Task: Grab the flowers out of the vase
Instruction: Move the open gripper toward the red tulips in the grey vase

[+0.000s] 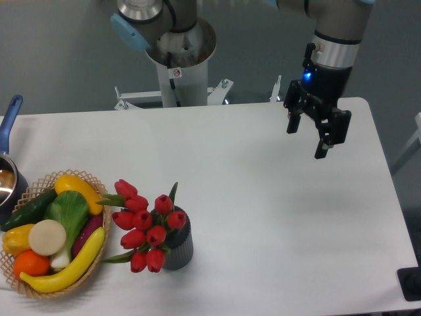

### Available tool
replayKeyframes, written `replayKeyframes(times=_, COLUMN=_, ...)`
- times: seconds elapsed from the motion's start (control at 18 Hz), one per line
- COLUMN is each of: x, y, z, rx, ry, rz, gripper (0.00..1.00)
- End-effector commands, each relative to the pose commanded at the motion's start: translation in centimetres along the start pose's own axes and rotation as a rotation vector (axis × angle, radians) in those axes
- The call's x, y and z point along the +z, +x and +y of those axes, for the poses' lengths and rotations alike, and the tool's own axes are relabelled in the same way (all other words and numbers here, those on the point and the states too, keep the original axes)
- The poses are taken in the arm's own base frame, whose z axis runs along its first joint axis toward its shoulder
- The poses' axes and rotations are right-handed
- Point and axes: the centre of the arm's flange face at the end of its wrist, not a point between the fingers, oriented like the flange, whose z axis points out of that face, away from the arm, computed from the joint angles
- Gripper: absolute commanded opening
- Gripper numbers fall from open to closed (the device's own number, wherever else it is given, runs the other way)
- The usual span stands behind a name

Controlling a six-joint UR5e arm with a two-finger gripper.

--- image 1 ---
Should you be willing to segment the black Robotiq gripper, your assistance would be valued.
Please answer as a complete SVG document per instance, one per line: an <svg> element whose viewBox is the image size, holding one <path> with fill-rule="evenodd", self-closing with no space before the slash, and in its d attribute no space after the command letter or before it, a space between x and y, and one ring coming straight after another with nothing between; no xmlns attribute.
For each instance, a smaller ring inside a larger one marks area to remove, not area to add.
<svg viewBox="0 0 421 316"><path fill-rule="evenodd" d="M314 118L319 134L319 142L314 154L315 159L323 159L328 150L334 145L345 142L351 112L337 108L337 101L343 95L352 67L328 68L320 65L312 69L306 68L299 80L292 80L289 84L284 107L288 111L287 133L297 132L301 115L304 113L307 94L313 95L322 101L327 115L316 112Z"/></svg>

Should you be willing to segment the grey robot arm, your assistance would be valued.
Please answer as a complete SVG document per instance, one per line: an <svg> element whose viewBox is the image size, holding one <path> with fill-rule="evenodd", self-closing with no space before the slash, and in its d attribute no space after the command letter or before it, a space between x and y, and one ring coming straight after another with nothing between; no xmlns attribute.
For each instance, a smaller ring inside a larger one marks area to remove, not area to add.
<svg viewBox="0 0 421 316"><path fill-rule="evenodd" d="M373 7L372 1L274 1L315 19L303 59L303 75L290 82L284 100L287 132L302 115L318 131L316 159L342 144L351 113L338 108ZM155 63L162 104L187 107L208 103L208 61L216 49L213 27L197 13L196 1L119 1L111 25L131 49Z"/></svg>

